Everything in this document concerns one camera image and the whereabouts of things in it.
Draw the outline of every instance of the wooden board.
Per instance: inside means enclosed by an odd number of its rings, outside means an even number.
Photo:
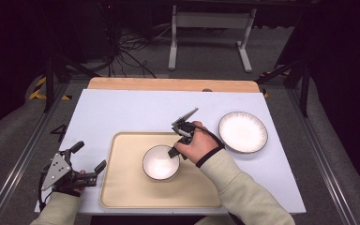
[[[88,89],[154,90],[154,91],[213,91],[259,93],[252,81],[184,80],[149,78],[93,78]]]
[[[219,208],[212,182],[189,160],[180,159],[177,174],[156,181],[143,171],[143,156],[159,144],[173,146],[179,136],[171,132],[119,132],[112,149],[100,193],[106,208]]]

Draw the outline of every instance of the metal stand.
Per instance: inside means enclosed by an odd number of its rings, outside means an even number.
[[[177,7],[173,6],[172,12],[172,44],[169,55],[169,70],[176,69],[177,57],[177,27],[207,27],[207,28],[231,28],[244,29],[245,34],[242,41],[236,43],[245,72],[251,72],[247,51],[250,30],[253,25],[256,9],[250,13],[201,13],[201,12],[177,12]]]

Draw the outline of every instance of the person's arm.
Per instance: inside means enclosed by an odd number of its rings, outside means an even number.
[[[292,216],[281,207],[274,196],[241,171],[233,158],[199,129],[190,145],[176,143],[175,147],[200,167],[213,182],[222,205],[247,225],[294,224]]]
[[[54,192],[45,209],[31,225],[73,225],[80,202],[79,196]]]

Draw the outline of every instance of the white table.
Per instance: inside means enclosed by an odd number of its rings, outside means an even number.
[[[291,168],[260,93],[220,93],[189,91],[127,91],[85,89],[72,116],[60,150],[84,141],[85,147],[71,160],[74,170],[93,171],[107,158],[113,136],[120,131],[172,131],[179,116],[198,107],[190,120],[200,120],[218,135],[218,121],[226,113],[244,111],[256,115],[268,131],[267,145],[258,153],[240,155],[229,151],[242,170],[267,188],[290,213],[306,212]],[[217,215],[223,208],[198,209],[106,209],[99,203],[102,185],[87,188],[80,213],[90,215]]]

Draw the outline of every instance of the bowl rim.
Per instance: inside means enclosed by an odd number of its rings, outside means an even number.
[[[171,149],[171,147],[170,147],[169,145],[166,145],[166,144],[158,144],[158,145],[155,145],[155,146],[151,147],[150,149],[148,149],[148,150],[145,152],[144,156],[142,157],[142,170],[143,170],[144,173],[145,173],[148,177],[150,177],[151,179],[157,180],[157,181],[164,181],[164,180],[168,180],[168,179],[174,177],[174,176],[177,174],[177,172],[179,171],[179,168],[180,168],[180,157],[179,157],[179,156],[176,156],[177,159],[178,159],[178,161],[179,161],[179,163],[178,163],[178,166],[177,166],[174,174],[172,174],[172,175],[169,176],[169,177],[162,178],[162,179],[158,179],[158,178],[152,177],[150,174],[148,174],[148,172],[147,172],[147,171],[145,170],[145,168],[144,168],[144,159],[145,159],[145,156],[148,154],[148,152],[150,152],[150,150],[152,150],[153,148],[159,147],[159,146],[168,147],[168,148],[169,148],[168,151]]]

